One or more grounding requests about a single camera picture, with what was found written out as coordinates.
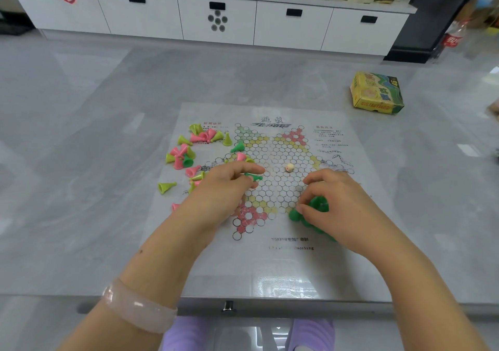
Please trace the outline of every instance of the bracelet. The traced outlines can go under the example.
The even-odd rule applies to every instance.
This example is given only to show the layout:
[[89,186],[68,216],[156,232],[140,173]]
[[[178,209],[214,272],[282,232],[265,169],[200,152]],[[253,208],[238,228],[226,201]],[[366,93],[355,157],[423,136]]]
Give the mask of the bracelet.
[[126,322],[149,333],[163,334],[171,328],[177,310],[141,297],[117,278],[102,294],[106,305]]

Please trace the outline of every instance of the drawer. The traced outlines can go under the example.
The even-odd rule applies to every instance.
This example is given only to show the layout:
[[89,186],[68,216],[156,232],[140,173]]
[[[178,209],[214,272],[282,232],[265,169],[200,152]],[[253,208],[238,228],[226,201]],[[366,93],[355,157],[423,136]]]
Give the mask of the drawer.
[[333,8],[259,1],[254,44],[320,50]]
[[19,0],[39,29],[109,33],[98,0]]
[[321,50],[386,55],[408,16],[335,8]]
[[184,39],[253,45],[256,1],[179,0],[179,9]]
[[177,0],[99,0],[112,34],[182,39]]

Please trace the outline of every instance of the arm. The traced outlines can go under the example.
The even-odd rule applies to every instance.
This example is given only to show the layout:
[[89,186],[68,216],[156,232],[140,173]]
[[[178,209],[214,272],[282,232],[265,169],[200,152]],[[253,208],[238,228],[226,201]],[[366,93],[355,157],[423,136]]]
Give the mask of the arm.
[[[246,162],[213,168],[135,253],[121,281],[144,298],[176,308],[192,265],[218,225],[239,207],[244,192],[257,186],[243,172],[262,174],[265,169]],[[162,337],[122,320],[100,301],[58,350],[157,351]]]
[[[348,174],[321,170],[297,210],[343,246],[370,260],[383,276],[406,351],[489,350],[430,260],[377,207]],[[329,212],[308,205],[324,196]]]

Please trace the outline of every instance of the yellow box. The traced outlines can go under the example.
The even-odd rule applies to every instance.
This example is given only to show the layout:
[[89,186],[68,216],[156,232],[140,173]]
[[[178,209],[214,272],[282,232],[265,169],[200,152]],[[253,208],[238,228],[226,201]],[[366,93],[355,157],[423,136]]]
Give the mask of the yellow box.
[[397,114],[404,107],[396,77],[358,71],[350,92],[355,108]]

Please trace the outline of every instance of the hand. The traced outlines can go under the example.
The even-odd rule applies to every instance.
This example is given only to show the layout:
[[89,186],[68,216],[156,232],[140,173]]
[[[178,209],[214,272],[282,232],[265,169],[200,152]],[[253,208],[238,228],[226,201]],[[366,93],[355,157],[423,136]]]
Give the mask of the hand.
[[261,175],[265,168],[248,162],[229,162],[212,168],[177,208],[175,216],[190,219],[195,226],[214,235],[217,226],[238,209],[245,191],[258,186],[244,172]]
[[[346,172],[330,169],[311,172],[296,209],[309,223],[333,236],[346,248],[371,259],[376,246],[394,237],[405,237],[378,208],[360,184]],[[321,213],[306,205],[315,196],[324,196],[329,212]]]

